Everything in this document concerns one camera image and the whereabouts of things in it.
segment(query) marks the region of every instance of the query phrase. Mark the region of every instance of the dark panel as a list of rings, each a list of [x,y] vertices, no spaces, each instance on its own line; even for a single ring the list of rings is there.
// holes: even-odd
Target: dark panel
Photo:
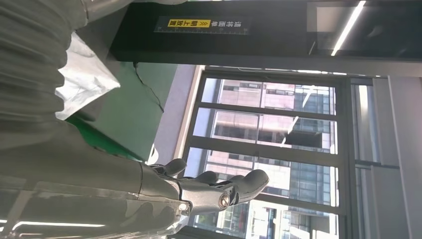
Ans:
[[[224,35],[154,32],[159,16],[245,17],[250,19],[250,33]],[[306,33],[305,1],[210,1],[186,2],[181,5],[133,3],[111,51],[121,61],[142,60],[144,52],[305,56]]]

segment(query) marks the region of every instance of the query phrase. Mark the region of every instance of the window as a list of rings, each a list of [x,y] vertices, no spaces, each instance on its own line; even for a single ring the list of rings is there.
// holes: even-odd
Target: window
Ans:
[[[293,96],[295,93],[293,91],[267,89],[267,94],[281,95],[281,96]]]
[[[239,87],[237,87],[237,86],[223,86],[223,90],[225,90],[225,91],[239,91]]]
[[[231,158],[231,159],[239,159],[239,154],[232,154],[232,153],[229,153],[229,154],[228,154],[228,158]]]
[[[343,111],[337,115],[334,107],[334,102],[340,104],[336,95],[340,84],[303,75],[294,81],[289,75],[275,83],[274,76],[253,82],[242,79],[248,73],[221,73],[224,80],[203,74],[201,101],[195,102],[195,125],[185,148],[185,176],[211,170],[219,180],[227,180],[261,169],[270,182],[259,195],[266,202],[237,205],[216,214],[206,225],[195,217],[190,225],[241,238],[272,238],[276,225],[282,229],[281,238],[292,239],[311,236],[311,220],[322,218],[332,237],[337,237],[336,215],[347,217],[339,208],[345,200],[340,197],[345,191],[340,192],[345,190],[341,180],[346,164],[344,145],[337,143],[345,117],[340,115]],[[270,218],[279,221],[271,223]]]
[[[240,83],[240,87],[243,88],[254,88],[254,89],[260,89],[261,84],[252,84],[252,83]]]

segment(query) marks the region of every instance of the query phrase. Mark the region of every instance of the wall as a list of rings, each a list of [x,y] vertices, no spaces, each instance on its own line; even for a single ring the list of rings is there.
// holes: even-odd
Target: wall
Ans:
[[[422,84],[389,77],[394,128],[410,238],[422,238]]]
[[[167,164],[173,159],[194,73],[195,65],[177,67],[154,139],[155,148],[159,153],[157,163]]]
[[[400,171],[372,167],[371,173],[378,239],[409,238]]]

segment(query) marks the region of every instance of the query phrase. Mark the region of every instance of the silver robotic arm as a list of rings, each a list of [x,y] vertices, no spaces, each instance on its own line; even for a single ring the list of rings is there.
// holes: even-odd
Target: silver robotic arm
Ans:
[[[0,239],[174,234],[189,216],[249,201],[268,183],[261,170],[176,179],[181,159],[150,167],[109,155],[55,118],[71,33],[112,12],[105,2],[130,1],[0,0]]]

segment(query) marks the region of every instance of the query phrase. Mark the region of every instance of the ceiling light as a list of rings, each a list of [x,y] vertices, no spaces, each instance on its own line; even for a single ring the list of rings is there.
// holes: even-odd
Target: ceiling light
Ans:
[[[321,74],[321,71],[298,70],[299,73]]]
[[[21,225],[35,225],[35,226],[58,226],[58,227],[88,227],[88,228],[99,228],[105,225],[99,224],[80,224],[80,223],[40,223],[40,222],[18,222],[13,226],[12,231]]]
[[[337,43],[334,46],[334,49],[331,53],[331,56],[335,56],[337,51],[341,48],[343,45],[343,42],[345,41],[347,35],[349,34],[350,30],[352,29],[353,25],[355,24],[357,18],[359,17],[363,6],[365,5],[366,1],[360,1],[355,10],[353,10],[352,16],[350,16],[349,21],[346,24],[346,27],[344,28],[343,32],[340,35],[340,38],[337,40]]]

